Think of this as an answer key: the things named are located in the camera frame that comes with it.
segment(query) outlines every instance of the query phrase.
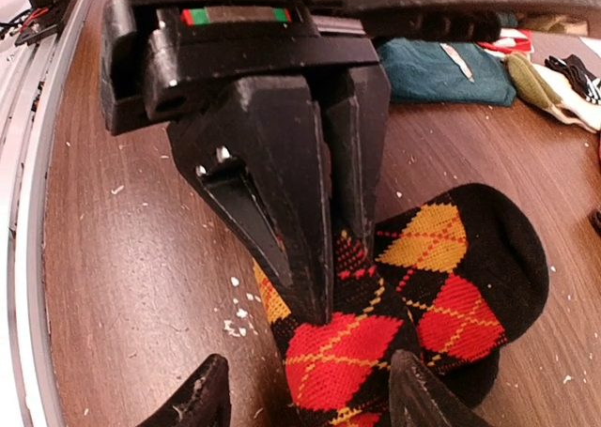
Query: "brown wooden surface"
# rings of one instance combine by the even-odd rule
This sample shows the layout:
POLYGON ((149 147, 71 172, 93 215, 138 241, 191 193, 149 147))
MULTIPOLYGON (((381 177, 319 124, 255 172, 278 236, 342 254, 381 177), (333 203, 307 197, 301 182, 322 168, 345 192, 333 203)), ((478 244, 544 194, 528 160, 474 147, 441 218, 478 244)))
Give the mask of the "brown wooden surface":
MULTIPOLYGON (((46 282, 67 423, 133 426, 218 352, 231 363, 234 427, 298 425, 262 308, 247 298, 257 294, 249 254, 177 174, 162 127, 119 138, 104 131, 103 1, 94 1, 73 60, 49 175, 46 282), (250 321, 236 317, 238 307, 250 321), (229 336, 224 320, 247 336, 229 336)), ((543 52, 577 53, 601 72, 577 39, 538 36, 536 47, 538 62, 543 52)), ((598 425, 601 238, 586 220, 601 203, 597 147, 594 135, 519 101, 391 109, 380 218, 485 182, 522 206, 556 269, 545 313, 503 349, 496 387, 478 409, 495 425, 598 425)))

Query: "wooden table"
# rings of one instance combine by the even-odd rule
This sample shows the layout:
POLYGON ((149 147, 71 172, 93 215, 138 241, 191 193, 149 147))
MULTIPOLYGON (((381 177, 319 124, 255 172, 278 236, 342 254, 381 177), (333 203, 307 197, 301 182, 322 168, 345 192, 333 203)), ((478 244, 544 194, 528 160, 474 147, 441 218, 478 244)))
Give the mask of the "wooden table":
MULTIPOLYGON (((49 173, 45 278, 67 422, 133 426, 217 352, 231 363, 234 427, 298 425, 263 309, 247 298, 258 294, 250 255, 179 176, 164 126, 118 138, 104 130, 103 3, 94 1, 73 60, 49 173), (257 335, 223 330, 224 320, 248 323, 238 307, 257 335)), ((536 62, 576 53, 601 72, 577 39, 535 39, 536 62)), ((494 425, 598 425, 601 238, 586 219, 601 202, 597 147, 520 101, 391 108, 379 219, 479 181, 524 209, 547 250, 546 310, 503 349, 478 409, 494 425)))

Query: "folded teal cloth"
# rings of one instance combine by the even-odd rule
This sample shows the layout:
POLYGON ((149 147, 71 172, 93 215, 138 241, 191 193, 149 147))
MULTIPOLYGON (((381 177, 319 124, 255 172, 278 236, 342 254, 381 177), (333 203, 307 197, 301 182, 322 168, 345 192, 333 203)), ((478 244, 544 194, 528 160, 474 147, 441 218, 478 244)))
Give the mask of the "folded teal cloth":
POLYGON ((449 43, 473 74, 470 82, 437 42, 393 39, 378 49, 392 102, 457 102, 511 106, 516 89, 501 62, 474 44, 449 43))

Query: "red wire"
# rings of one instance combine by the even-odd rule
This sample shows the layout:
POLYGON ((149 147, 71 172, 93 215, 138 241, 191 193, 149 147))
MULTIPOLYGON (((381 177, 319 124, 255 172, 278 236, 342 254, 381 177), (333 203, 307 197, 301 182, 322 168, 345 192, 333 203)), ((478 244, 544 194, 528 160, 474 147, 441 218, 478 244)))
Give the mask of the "red wire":
POLYGON ((48 11, 49 11, 49 9, 47 9, 47 8, 38 8, 38 9, 34 10, 34 12, 32 12, 31 15, 27 18, 27 20, 23 23, 23 26, 21 27, 21 31, 23 31, 35 19, 39 19, 41 16, 46 14, 48 11))

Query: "screw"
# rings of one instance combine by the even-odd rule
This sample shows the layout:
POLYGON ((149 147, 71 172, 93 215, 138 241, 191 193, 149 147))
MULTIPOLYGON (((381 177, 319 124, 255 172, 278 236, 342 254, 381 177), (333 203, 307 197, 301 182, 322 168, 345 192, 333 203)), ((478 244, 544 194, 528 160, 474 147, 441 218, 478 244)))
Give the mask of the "screw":
POLYGON ((205 166, 201 166, 200 164, 196 166, 196 176, 204 176, 207 174, 207 169, 205 166))
POLYGON ((217 147, 216 154, 218 162, 224 162, 232 158, 232 156, 229 153, 229 150, 227 150, 227 148, 225 148, 224 146, 217 147))

